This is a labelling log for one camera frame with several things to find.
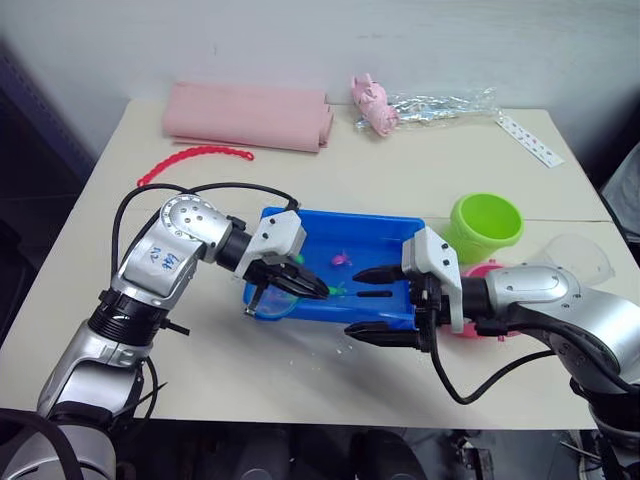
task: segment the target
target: small pink toy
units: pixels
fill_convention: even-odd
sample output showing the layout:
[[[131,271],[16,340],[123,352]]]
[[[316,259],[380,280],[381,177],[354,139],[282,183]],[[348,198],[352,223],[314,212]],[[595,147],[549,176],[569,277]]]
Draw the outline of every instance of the small pink toy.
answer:
[[[343,250],[342,253],[339,253],[331,259],[331,265],[333,265],[334,267],[339,267],[340,265],[351,266],[352,263],[349,259],[349,256],[347,255],[347,252]]]
[[[364,78],[351,79],[351,94],[362,116],[378,135],[389,135],[398,124],[398,112],[387,105],[387,92],[384,88],[371,80],[371,75],[367,73]]]

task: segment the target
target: robotic arm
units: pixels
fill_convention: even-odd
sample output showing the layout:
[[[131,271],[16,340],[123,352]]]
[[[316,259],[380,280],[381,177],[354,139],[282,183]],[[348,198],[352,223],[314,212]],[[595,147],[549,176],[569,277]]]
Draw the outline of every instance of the robotic arm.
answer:
[[[148,356],[158,329],[188,332],[167,316],[198,261],[217,263],[256,285],[246,309],[250,315],[269,285],[323,299],[329,294],[327,286],[293,261],[305,236],[294,210],[263,218],[251,236],[244,222],[224,216],[197,195],[184,193],[167,201],[134,240],[109,290],[102,292],[100,305],[80,325],[38,400],[39,415],[58,425],[67,447],[73,448],[80,476],[69,476],[59,445],[36,433],[16,447],[2,478],[114,479],[110,432],[123,417],[131,417],[140,402],[141,369],[145,362],[152,365]],[[375,345],[429,352],[457,402],[471,403],[516,366],[555,354],[572,376],[573,391],[589,402],[599,429],[616,448],[638,451],[638,306],[580,286],[561,267],[522,265],[493,271],[485,279],[461,279],[454,249],[429,228],[404,243],[402,265],[369,269],[354,279],[372,284],[408,280],[415,329],[360,323],[348,327],[347,335]],[[481,335],[512,330],[529,334],[550,352],[510,364],[472,395],[461,397],[440,363],[436,328],[450,324],[460,332],[468,321]],[[637,461],[637,455],[628,458]]]
[[[38,414],[60,427],[86,479],[114,479],[110,432],[132,416],[142,390],[141,368],[160,328],[188,330],[169,321],[198,261],[217,263],[257,286],[246,313],[274,285],[293,295],[323,299],[327,286],[293,261],[306,232],[294,210],[263,218],[253,236],[193,194],[171,198],[137,236],[100,305],[78,328],[47,380]],[[42,434],[15,452],[2,478],[64,478],[54,446]]]
[[[354,324],[347,335],[379,346],[413,347],[431,353],[434,368],[452,398],[477,400],[495,381],[526,361],[555,354],[571,374],[571,388],[585,398],[600,431],[628,452],[640,451],[640,307],[609,293],[581,286],[559,266],[526,265],[460,278],[455,251],[430,228],[403,245],[402,265],[368,269],[354,280],[384,284],[409,281],[415,330],[384,323]],[[440,363],[436,328],[461,332],[464,318],[478,334],[521,331],[547,345],[514,362],[474,394],[461,397]]]

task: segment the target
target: red plastic chain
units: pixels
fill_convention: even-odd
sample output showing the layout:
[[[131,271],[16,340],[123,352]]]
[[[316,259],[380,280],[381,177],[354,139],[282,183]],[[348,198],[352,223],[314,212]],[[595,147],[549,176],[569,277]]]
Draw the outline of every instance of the red plastic chain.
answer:
[[[199,147],[191,147],[178,153],[174,153],[170,157],[158,163],[155,167],[149,170],[149,173],[138,180],[138,186],[142,187],[144,185],[148,185],[156,176],[158,176],[161,172],[175,163],[186,160],[187,158],[204,155],[206,153],[224,153],[225,155],[235,155],[237,157],[245,158],[249,161],[252,161],[255,158],[255,156],[251,152],[248,152],[246,150],[238,150],[231,147],[222,147],[219,145],[202,145]]]

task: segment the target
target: wall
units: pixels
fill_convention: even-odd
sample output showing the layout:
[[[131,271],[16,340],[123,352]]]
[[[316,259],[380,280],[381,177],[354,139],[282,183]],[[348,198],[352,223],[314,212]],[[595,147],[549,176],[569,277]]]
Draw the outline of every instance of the wall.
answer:
[[[5,40],[97,157],[132,97],[178,79],[327,90],[498,87],[579,157],[640,85],[637,0],[0,0]]]

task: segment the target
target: pink cloth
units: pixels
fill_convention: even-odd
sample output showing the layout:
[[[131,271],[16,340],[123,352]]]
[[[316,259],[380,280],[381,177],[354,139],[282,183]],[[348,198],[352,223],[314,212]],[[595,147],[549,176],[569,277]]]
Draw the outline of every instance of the pink cloth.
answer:
[[[327,145],[332,119],[320,90],[179,82],[162,127],[181,141],[317,152]]]

